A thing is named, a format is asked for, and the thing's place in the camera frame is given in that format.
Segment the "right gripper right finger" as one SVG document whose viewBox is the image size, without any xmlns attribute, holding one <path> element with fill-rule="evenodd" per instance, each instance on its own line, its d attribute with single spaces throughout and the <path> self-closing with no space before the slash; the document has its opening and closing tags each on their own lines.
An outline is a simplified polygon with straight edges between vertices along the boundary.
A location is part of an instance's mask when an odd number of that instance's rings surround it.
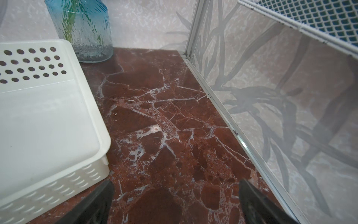
<svg viewBox="0 0 358 224">
<path fill-rule="evenodd" d="M 247 224 L 297 224 L 246 179 L 240 180 L 239 198 Z"/>
</svg>

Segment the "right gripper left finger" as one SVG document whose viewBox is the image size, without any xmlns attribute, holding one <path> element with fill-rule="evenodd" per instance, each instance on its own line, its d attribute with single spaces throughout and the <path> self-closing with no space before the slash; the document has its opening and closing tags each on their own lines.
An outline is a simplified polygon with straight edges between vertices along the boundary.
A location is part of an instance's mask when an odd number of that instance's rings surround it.
<svg viewBox="0 0 358 224">
<path fill-rule="evenodd" d="M 110 180 L 103 181 L 85 199 L 76 205 L 57 224 L 106 224 L 115 187 Z"/>
</svg>

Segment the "white plastic fruit basket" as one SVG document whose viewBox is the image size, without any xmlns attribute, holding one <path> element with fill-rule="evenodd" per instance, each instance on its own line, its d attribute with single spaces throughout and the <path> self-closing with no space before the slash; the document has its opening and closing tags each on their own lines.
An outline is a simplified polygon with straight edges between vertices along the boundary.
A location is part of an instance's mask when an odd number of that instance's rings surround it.
<svg viewBox="0 0 358 224">
<path fill-rule="evenodd" d="M 1 43 L 1 223 L 25 224 L 105 179 L 110 145 L 68 41 Z"/>
</svg>

